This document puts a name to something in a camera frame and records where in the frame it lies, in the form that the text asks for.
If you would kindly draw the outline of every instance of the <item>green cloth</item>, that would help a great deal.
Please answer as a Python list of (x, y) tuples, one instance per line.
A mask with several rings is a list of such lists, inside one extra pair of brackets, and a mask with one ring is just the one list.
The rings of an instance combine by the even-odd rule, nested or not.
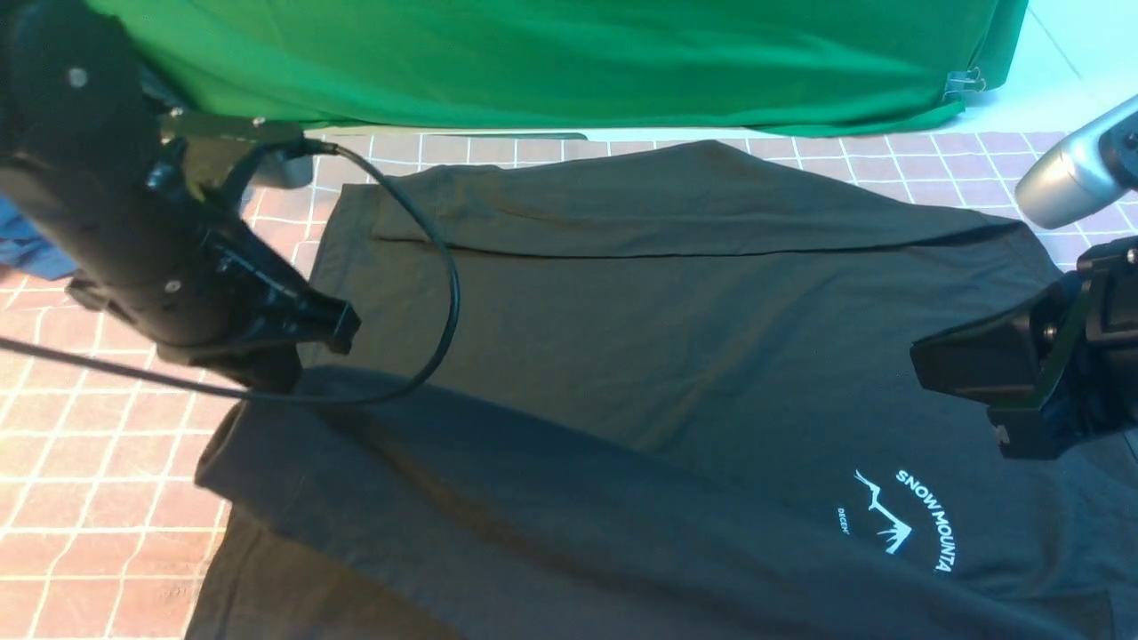
[(935, 126), (1026, 0), (89, 0), (204, 109), (310, 126)]

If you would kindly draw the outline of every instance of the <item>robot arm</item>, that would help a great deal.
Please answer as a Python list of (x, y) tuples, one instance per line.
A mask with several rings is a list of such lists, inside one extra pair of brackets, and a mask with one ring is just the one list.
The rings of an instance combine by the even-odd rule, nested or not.
[(259, 391), (291, 388), (299, 343), (351, 348), (352, 306), (237, 212), (258, 170), (313, 153), (298, 125), (156, 117), (125, 31), (81, 0), (0, 1), (0, 191), (80, 265), (77, 302)]
[[(1138, 96), (1050, 149), (1016, 188), (1054, 229), (1138, 189)], [(1138, 419), (1138, 238), (1096, 245), (1036, 297), (917, 342), (921, 385), (988, 405), (1006, 458), (1055, 459)]]

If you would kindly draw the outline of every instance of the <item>black cable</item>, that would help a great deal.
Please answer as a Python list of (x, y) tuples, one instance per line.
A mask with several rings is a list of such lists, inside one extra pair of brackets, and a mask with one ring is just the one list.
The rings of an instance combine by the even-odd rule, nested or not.
[(125, 364), (116, 364), (114, 362), (106, 362), (102, 360), (96, 360), (93, 358), (86, 358), (83, 355), (76, 355), (73, 353), (67, 353), (64, 351), (58, 351), (55, 348), (43, 347), (20, 340), (14, 340), (0, 336), (0, 348), (5, 351), (10, 351), (14, 353), (19, 353), (23, 355), (32, 358), (42, 358), (44, 360), (51, 360), (53, 362), (60, 362), (64, 364), (73, 364), (75, 367), (84, 367), (88, 369), (94, 369), (96, 371), (102, 371), (104, 374), (110, 374), (112, 376), (121, 376), (124, 378), (134, 378), (138, 380), (154, 383), (158, 385), (165, 385), (174, 388), (180, 388), (183, 391), (191, 391), (196, 393), (201, 393), (206, 395), (215, 395), (220, 397), (230, 397), (233, 400), (251, 400), (258, 402), (282, 402), (289, 404), (378, 404), (380, 402), (387, 402), (389, 400), (395, 400), (396, 397), (404, 396), (417, 388), (421, 387), (438, 369), (439, 364), (443, 363), (443, 359), (446, 358), (447, 351), (451, 348), (451, 343), (454, 342), (454, 333), (459, 326), (459, 307), (462, 303), (462, 293), (459, 286), (459, 268), (454, 263), (454, 256), (451, 254), (450, 247), (435, 230), (435, 225), (422, 214), (419, 208), (411, 203), (402, 189), (398, 188), (391, 180), (384, 175), (374, 165), (368, 162), (363, 156), (356, 154), (351, 149), (346, 149), (339, 145), (331, 142), (321, 142), (319, 140), (308, 141), (308, 153), (311, 155), (336, 155), (341, 156), (345, 159), (352, 162), (368, 175), (376, 179), (388, 194), (395, 198), (395, 202), (399, 203), (401, 206), (414, 219), (415, 224), (422, 229), (427, 238), (438, 248), (439, 254), (443, 256), (443, 261), (446, 264), (447, 279), (451, 289), (451, 302), (450, 311), (446, 315), (446, 325), (443, 327), (443, 334), (439, 336), (438, 344), (435, 347), (435, 352), (431, 354), (430, 360), (419, 370), (418, 374), (407, 379), (403, 386), (397, 387), (394, 391), (371, 394), (371, 395), (360, 395), (349, 397), (329, 397), (321, 395), (286, 395), (278, 393), (259, 393), (249, 392), (241, 389), (231, 389), (225, 387), (218, 387), (214, 385), (207, 385), (203, 383), (196, 383), (192, 380), (187, 380), (184, 378), (176, 378), (173, 376), (166, 376), (164, 374), (155, 374), (154, 371), (147, 371), (146, 369), (139, 369), (137, 367), (127, 367)]

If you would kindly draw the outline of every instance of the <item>screw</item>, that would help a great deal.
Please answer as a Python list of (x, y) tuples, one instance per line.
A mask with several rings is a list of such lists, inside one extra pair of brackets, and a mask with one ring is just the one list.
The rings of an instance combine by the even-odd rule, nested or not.
[(86, 69), (83, 67), (72, 67), (67, 69), (67, 84), (72, 85), (72, 89), (82, 89), (86, 87)]

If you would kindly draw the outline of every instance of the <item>black t-shirt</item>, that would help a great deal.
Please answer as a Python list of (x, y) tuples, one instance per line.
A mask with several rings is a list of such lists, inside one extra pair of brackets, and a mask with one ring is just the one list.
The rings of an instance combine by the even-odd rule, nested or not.
[[(1138, 631), (1128, 442), (1006, 461), (983, 407), (922, 391), (908, 361), (1057, 277), (1026, 227), (714, 143), (401, 183), (462, 274), (434, 381), (533, 417), (439, 389), (247, 408), (199, 482), (264, 544), (352, 567), (427, 637)], [(365, 325), (348, 359), (308, 360), (413, 372), (445, 313), (437, 255), (378, 188), (347, 189), (323, 243), (315, 286)], [(270, 433), (272, 458), (234, 444)], [(230, 620), (204, 604), (241, 601), (226, 576), (253, 571), (225, 545), (204, 635)], [(329, 598), (290, 593), (277, 606)]]

